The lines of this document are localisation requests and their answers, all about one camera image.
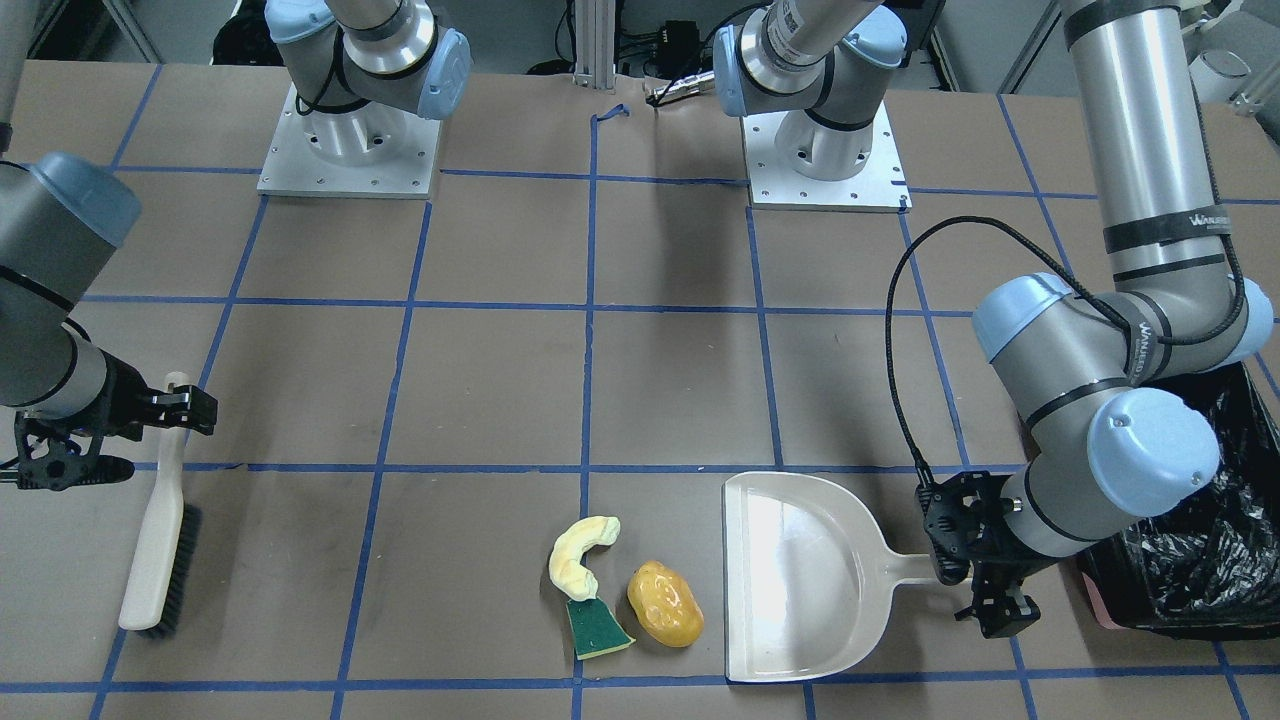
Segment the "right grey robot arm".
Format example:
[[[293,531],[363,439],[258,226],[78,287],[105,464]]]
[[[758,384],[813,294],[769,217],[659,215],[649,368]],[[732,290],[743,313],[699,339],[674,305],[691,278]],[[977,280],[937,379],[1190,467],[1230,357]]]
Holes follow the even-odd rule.
[[[262,20],[326,161],[367,163],[403,138],[406,117],[444,120],[474,67],[467,36],[426,1],[266,1]],[[188,380],[150,387],[69,319],[140,213],[127,184],[74,154],[3,163],[3,406],[15,414],[6,483],[113,484],[134,466],[102,452],[108,437],[214,433],[212,396]]]

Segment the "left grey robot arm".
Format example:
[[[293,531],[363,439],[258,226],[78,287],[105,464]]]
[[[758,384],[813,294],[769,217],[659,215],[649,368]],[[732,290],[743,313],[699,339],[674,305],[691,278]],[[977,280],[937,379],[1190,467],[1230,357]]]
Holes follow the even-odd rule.
[[[1210,421],[1158,387],[1261,348],[1266,293],[1242,272],[1188,69],[1178,1],[1062,1],[1114,292],[1092,293],[1024,234],[1046,272],[972,315],[1039,452],[1020,471],[937,480],[901,406],[934,571],[972,580],[960,618],[987,638],[1039,619],[1023,582],[1208,484]]]

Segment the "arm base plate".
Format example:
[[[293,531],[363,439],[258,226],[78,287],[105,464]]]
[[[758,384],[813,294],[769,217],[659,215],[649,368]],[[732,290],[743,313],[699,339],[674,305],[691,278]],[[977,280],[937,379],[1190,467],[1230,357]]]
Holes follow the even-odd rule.
[[[369,104],[346,114],[300,113],[289,87],[260,170],[266,196],[428,200],[442,123]]]
[[[913,208],[884,104],[855,131],[805,111],[741,119],[751,205],[781,211],[905,213]]]

